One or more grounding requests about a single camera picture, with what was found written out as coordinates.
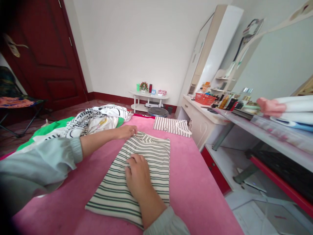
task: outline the pile of clothes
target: pile of clothes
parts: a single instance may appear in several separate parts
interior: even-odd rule
[[[52,138],[80,137],[114,129],[128,122],[132,115],[126,108],[114,104],[86,109],[76,117],[69,117],[40,128],[28,142],[19,146],[17,151],[28,152],[41,142]]]
[[[261,112],[282,125],[313,132],[313,95],[267,100],[259,98]]]

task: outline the left hand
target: left hand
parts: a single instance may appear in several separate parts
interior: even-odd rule
[[[128,139],[137,134],[137,126],[121,126],[114,129],[114,134],[116,139]]]

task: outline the red wooden door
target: red wooden door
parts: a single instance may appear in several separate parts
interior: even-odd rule
[[[48,99],[46,107],[53,110],[87,101],[58,0],[25,1],[6,33],[28,46],[17,47],[19,58],[7,45],[1,48],[28,95]]]

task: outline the keyboard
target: keyboard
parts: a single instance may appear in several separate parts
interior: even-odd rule
[[[246,155],[248,158],[251,155],[258,158],[293,189],[313,203],[312,172],[281,153],[253,151],[250,149],[246,152]]]

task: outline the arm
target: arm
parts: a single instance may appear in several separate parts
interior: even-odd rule
[[[136,126],[123,126],[80,138],[46,140],[26,153],[16,152],[0,161],[1,190],[10,214],[21,210],[33,197],[51,193],[76,164],[112,139],[129,138]]]
[[[171,207],[166,207],[154,190],[145,158],[132,154],[127,162],[131,170],[125,168],[126,182],[131,194],[138,201],[144,234],[189,234],[184,222],[175,215]]]
[[[101,131],[80,137],[83,158],[89,156],[98,148],[114,139],[128,139],[137,134],[137,126],[122,126],[116,129]]]

